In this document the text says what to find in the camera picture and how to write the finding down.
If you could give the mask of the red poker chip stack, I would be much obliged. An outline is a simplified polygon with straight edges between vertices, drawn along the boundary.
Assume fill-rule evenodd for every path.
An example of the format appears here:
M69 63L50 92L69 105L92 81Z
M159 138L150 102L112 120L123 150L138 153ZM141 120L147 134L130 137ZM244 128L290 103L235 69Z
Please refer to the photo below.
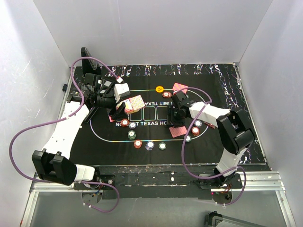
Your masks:
M141 140L136 140L135 142L134 142L134 147L135 148L140 148L142 146L142 141Z

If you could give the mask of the blue chips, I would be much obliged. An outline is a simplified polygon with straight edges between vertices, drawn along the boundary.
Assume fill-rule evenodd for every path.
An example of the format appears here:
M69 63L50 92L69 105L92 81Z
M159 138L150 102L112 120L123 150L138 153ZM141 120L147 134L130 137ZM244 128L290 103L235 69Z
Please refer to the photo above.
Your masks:
M194 125L198 128L200 128L202 126L202 122L200 120L196 120Z
M136 123L135 122L130 122L129 123L129 128L130 129L135 129L136 128Z

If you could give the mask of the blue poker chip stack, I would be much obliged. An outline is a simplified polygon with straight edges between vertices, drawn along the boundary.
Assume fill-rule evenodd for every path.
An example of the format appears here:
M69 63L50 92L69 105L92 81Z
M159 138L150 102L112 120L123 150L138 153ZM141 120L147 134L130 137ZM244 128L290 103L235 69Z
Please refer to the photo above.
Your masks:
M146 150L151 151L154 148L154 142L148 141L145 145Z

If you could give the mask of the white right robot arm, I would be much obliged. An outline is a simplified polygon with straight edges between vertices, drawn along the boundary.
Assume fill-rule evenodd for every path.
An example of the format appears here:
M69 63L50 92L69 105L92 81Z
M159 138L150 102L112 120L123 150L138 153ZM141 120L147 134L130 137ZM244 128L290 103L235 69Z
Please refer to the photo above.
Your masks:
M167 115L169 126L184 126L186 118L193 120L190 124L191 129L197 120L206 122L218 129L223 145L223 153L213 176L202 177L194 175L188 169L186 171L197 179L214 179L215 184L220 188L227 187L236 174L242 155L253 144L256 137L245 111L218 108L210 105L212 100L196 101L190 99L182 90L175 92L171 98L172 105L168 106Z

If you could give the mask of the green poker chip stack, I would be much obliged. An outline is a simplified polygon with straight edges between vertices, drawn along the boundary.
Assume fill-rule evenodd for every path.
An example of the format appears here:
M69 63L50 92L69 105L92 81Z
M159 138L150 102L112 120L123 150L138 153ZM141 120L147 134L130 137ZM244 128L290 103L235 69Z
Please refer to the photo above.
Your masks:
M164 142L161 142L161 143L159 144L159 149L160 149L160 150L165 150L166 147L167 147L167 145L166 145Z

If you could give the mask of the yellow big blind button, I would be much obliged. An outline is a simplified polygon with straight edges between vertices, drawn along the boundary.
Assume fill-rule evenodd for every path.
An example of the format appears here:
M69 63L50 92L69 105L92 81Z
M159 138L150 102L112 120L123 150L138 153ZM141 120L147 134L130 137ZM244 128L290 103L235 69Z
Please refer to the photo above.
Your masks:
M162 86L157 86L157 87L155 88L155 90L156 90L156 92L158 92L158 93L162 93L162 92L164 91L164 87L162 87Z

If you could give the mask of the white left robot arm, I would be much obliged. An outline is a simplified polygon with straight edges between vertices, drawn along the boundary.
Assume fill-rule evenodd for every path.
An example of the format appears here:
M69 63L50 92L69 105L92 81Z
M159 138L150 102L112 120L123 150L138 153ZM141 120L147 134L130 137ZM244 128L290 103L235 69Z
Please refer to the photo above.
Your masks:
M32 161L38 177L44 181L71 185L84 183L90 189L100 186L101 178L95 174L92 166L74 164L69 160L76 135L88 117L92 108L115 110L118 101L130 94L129 87L121 77L116 81L101 77L96 84L85 85L86 91L80 91L81 102L71 101L65 104L61 122L41 151L34 151Z

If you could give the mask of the black red all-in triangle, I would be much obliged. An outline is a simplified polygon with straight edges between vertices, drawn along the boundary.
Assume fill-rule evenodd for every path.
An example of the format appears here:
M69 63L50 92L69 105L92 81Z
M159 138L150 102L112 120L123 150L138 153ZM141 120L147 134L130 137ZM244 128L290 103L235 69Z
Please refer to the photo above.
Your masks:
M213 129L215 129L216 128L216 126L215 125L213 125L213 124L211 124L211 123L208 123L208 122L204 122L208 127L210 127L210 128L213 128Z

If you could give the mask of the red playing card box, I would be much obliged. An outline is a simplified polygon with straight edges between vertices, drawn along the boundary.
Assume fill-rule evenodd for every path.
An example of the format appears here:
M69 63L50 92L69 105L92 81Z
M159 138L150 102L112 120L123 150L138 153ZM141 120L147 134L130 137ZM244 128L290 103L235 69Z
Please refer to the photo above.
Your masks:
M125 104L126 114L133 114L145 107L145 102L143 101L141 95L130 97L124 100L123 103Z

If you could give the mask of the red cards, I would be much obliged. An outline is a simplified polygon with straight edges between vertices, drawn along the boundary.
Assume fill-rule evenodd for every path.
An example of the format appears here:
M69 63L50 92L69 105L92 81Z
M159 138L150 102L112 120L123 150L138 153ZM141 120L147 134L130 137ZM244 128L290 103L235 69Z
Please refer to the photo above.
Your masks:
M172 90L173 90L174 92L175 92L175 91L182 91L182 92L185 94L185 93L187 92L187 88L188 88L187 85L175 83L175 84L173 85Z
M116 122L116 120L114 120L114 119L112 118L112 116L110 116L110 115L109 115L109 120L110 120L110 122Z
M179 137L179 136L183 136L186 134L187 129L185 126L181 126L181 127L169 127L169 131L172 135L173 138Z

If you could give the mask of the green chips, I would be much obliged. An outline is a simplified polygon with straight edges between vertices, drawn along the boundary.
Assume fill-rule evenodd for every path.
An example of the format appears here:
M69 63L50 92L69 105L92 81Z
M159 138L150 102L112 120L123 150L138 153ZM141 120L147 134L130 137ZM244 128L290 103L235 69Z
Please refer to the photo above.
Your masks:
M130 130L127 135L129 140L135 140L136 138L136 133L133 130Z
M186 137L185 137L185 140L186 140L186 142L190 142L192 139L191 139L191 136L189 136L189 135L187 135Z

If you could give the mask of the red chips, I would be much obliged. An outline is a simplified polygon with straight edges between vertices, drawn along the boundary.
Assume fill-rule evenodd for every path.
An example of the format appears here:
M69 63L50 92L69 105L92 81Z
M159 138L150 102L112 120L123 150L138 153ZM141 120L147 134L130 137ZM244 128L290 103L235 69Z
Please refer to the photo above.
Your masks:
M192 135L194 135L194 136L198 136L198 135L200 134L200 129L199 129L198 127L193 127L193 128L191 129L191 133L192 133Z
M162 93L162 96L163 96L164 98L171 98L172 94L171 94L170 92L163 92L163 93Z
M129 121L128 121L127 119L123 119L123 120L121 121L121 126L122 126L122 127L126 127L126 126L128 126L128 124L129 124Z

